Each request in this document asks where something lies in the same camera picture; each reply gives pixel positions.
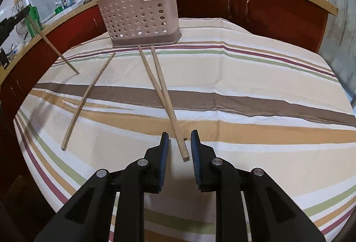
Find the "cabinet handle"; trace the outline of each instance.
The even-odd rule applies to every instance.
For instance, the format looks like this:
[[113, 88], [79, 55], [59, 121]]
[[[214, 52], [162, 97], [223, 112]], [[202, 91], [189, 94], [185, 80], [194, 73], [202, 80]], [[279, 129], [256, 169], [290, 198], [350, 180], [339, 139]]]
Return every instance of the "cabinet handle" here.
[[247, 0], [246, 1], [246, 20], [247, 20], [247, 22], [249, 21], [249, 3], [250, 3], [250, 0]]
[[18, 83], [18, 79], [16, 80], [16, 83], [17, 83], [18, 87], [20, 87], [21, 91], [24, 91], [24, 90], [22, 89], [21, 85]]
[[18, 99], [18, 97], [17, 97], [17, 95], [16, 95], [14, 89], [12, 88], [12, 86], [10, 86], [10, 88], [11, 88], [12, 93], [13, 93], [13, 94], [16, 96], [16, 98]]
[[229, 12], [229, 19], [231, 19], [230, 1], [231, 1], [231, 0], [228, 0], [228, 1], [227, 1], [227, 10], [228, 10], [228, 12]]

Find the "metal pin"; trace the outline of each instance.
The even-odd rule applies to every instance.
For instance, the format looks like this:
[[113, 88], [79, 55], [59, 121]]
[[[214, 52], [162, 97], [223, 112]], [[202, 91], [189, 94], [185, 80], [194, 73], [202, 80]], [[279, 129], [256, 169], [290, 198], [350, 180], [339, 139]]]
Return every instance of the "metal pin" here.
[[97, 177], [99, 177], [99, 178], [105, 177], [106, 174], [107, 174], [107, 171], [104, 170], [104, 169], [101, 169], [101, 170], [97, 171]]
[[212, 164], [213, 165], [215, 165], [215, 166], [221, 166], [222, 164], [223, 164], [223, 161], [222, 161], [222, 159], [220, 159], [220, 158], [214, 158], [214, 159], [212, 159]]
[[141, 167], [147, 166], [148, 165], [148, 160], [146, 160], [146, 159], [138, 160], [137, 161], [137, 165], [139, 165]]
[[263, 171], [263, 169], [260, 169], [259, 167], [257, 167], [257, 168], [255, 168], [255, 169], [253, 170], [253, 173], [254, 173], [256, 176], [261, 177], [261, 176], [263, 176], [263, 174], [264, 174], [265, 172]]

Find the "black clamp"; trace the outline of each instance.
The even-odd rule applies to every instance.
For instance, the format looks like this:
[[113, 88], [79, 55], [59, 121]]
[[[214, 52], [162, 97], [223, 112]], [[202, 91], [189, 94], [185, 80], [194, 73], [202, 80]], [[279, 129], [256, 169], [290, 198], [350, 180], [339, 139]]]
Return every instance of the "black clamp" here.
[[144, 193], [159, 193], [168, 158], [168, 134], [126, 169], [98, 170], [45, 226], [35, 242], [107, 242], [116, 193], [114, 241], [144, 242]]
[[271, 179], [255, 168], [236, 169], [213, 148], [190, 137], [195, 180], [202, 192], [216, 192], [216, 242], [248, 242], [243, 199], [253, 242], [325, 242], [323, 234]]

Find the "wall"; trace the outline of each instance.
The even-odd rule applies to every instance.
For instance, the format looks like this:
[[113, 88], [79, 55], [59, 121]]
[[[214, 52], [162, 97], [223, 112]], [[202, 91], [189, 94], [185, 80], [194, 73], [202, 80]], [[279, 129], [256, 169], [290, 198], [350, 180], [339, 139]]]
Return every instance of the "wall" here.
[[337, 75], [345, 90], [356, 96], [356, 1], [328, 0], [339, 8], [329, 14], [319, 54]]
[[[2, 21], [5, 18], [12, 17], [16, 15], [16, 11], [12, 13], [12, 8], [14, 8], [14, 0], [3, 0], [1, 5], [0, 5], [0, 21]], [[16, 33], [16, 29], [14, 29], [11, 33], [10, 36], [5, 40], [5, 42], [2, 44], [2, 48], [6, 53], [8, 53], [11, 49], [11, 44], [17, 42], [20, 43], [22, 41], [22, 38]]]

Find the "brown stripe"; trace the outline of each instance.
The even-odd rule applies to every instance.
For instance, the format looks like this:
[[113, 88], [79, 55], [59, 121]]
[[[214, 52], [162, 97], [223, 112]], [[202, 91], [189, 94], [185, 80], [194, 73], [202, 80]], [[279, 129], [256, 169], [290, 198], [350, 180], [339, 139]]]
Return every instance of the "brown stripe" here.
[[293, 56], [289, 56], [289, 55], [285, 55], [282, 53], [277, 53], [277, 52], [273, 52], [273, 51], [268, 51], [268, 50], [263, 50], [263, 49], [257, 49], [257, 48], [251, 48], [251, 47], [244, 47], [244, 46], [238, 46], [238, 45], [233, 45], [233, 44], [228, 44], [226, 42], [223, 41], [194, 41], [194, 42], [179, 42], [179, 44], [224, 44], [226, 46], [232, 47], [232, 48], [239, 48], [239, 49], [246, 49], [246, 50], [251, 50], [251, 51], [256, 51], [256, 52], [262, 52], [262, 53], [266, 53], [266, 54], [272, 54], [272, 55], [277, 55], [277, 56], [282, 56], [282, 57], [286, 57], [289, 59], [294, 59], [297, 60], [299, 62], [305, 63], [305, 64], [309, 64], [311, 66], [323, 69], [323, 70], [327, 70], [330, 73], [334, 73], [330, 68], [326, 68], [320, 65], [316, 65], [314, 63], [311, 63], [309, 61], [303, 60], [301, 58], [297, 58], [297, 57], [293, 57]]
[[[61, 97], [51, 93], [32, 90], [30, 94], [38, 96], [71, 113], [75, 111], [75, 108], [65, 104]], [[160, 136], [162, 132], [167, 132], [170, 136], [174, 136], [168, 118], [89, 110], [82, 110], [80, 116], [132, 132], [141, 132], [154, 136]], [[343, 144], [356, 142], [356, 131], [354, 130], [237, 124], [210, 120], [181, 120], [179, 123], [184, 137], [189, 139], [191, 131], [197, 129], [201, 140], [206, 142], [219, 141], [231, 144], [270, 145]]]
[[[56, 93], [83, 96], [87, 85], [38, 83], [34, 88]], [[354, 115], [332, 110], [291, 104], [284, 100], [271, 100], [247, 96], [224, 96], [218, 93], [169, 91], [174, 109], [191, 111], [219, 110], [244, 116], [288, 116], [311, 122], [340, 124], [356, 127]], [[89, 98], [138, 106], [163, 108], [153, 89], [95, 86]]]
[[320, 228], [322, 225], [325, 223], [328, 223], [335, 217], [339, 216], [342, 212], [344, 212], [347, 208], [351, 207], [353, 203], [356, 202], [356, 197], [353, 197], [350, 201], [348, 201], [346, 204], [342, 205], [340, 208], [336, 209], [335, 211], [331, 212], [330, 214], [320, 218], [319, 220], [316, 220], [314, 222], [315, 226]]

